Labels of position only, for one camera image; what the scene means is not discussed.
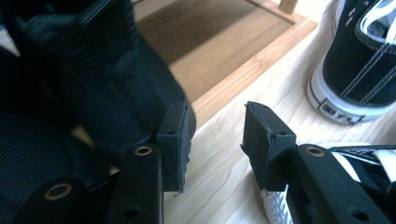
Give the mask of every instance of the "light wood surface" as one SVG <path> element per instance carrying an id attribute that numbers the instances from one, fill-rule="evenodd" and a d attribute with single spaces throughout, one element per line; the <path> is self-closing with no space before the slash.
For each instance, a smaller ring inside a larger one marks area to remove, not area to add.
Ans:
<path id="1" fill-rule="evenodd" d="M 137 4 L 137 26 L 187 93 L 198 126 L 316 26 L 298 14 L 281 12 L 271 1 L 164 2 Z"/>
<path id="2" fill-rule="evenodd" d="M 177 197 L 165 194 L 165 223 L 268 223 L 248 157 L 239 146 L 247 101 L 275 110 L 297 134 L 299 145 L 396 144 L 396 108 L 374 122 L 343 126 L 323 118 L 306 99 L 308 79 L 332 42 L 333 10 L 331 3 L 313 34 L 198 130 L 193 139 L 185 192 Z"/>
<path id="3" fill-rule="evenodd" d="M 291 14 L 297 6 L 297 0 L 282 0 L 279 4 L 279 9 L 285 13 Z"/>

